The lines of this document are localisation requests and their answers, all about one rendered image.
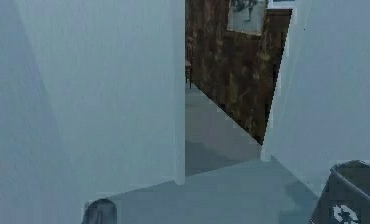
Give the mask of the grey rounded object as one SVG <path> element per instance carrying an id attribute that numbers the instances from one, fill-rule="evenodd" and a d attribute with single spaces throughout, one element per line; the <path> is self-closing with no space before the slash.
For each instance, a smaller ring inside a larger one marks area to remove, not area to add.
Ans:
<path id="1" fill-rule="evenodd" d="M 81 224 L 117 224 L 116 204 L 106 198 L 92 202 L 86 208 Z"/>

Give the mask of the white framed window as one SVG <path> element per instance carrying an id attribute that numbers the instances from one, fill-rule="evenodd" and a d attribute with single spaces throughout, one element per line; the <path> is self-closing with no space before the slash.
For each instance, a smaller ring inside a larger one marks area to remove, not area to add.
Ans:
<path id="1" fill-rule="evenodd" d="M 293 9 L 296 0 L 268 0 L 268 9 Z"/>

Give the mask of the grey recycling bin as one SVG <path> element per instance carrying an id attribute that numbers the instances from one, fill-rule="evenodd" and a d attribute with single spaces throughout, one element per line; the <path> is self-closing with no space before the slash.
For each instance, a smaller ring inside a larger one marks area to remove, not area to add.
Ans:
<path id="1" fill-rule="evenodd" d="M 309 224 L 370 224 L 370 165 L 334 165 Z"/>

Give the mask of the grey framed wall picture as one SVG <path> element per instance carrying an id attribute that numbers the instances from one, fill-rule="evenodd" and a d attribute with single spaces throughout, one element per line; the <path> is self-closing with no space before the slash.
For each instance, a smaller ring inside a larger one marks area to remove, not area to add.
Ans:
<path id="1" fill-rule="evenodd" d="M 230 0 L 227 29 L 260 36 L 266 10 L 267 0 Z"/>

